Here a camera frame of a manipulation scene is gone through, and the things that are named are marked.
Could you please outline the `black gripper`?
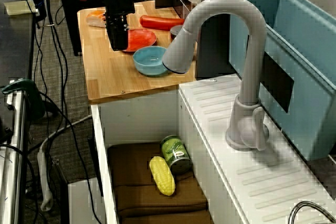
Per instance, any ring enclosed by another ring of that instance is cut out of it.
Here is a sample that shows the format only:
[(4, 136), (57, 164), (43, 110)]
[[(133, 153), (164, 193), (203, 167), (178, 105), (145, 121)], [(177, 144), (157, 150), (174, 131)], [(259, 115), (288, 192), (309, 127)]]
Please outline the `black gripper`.
[(104, 0), (106, 7), (106, 30), (113, 51), (128, 48), (128, 14), (135, 13), (133, 0)]

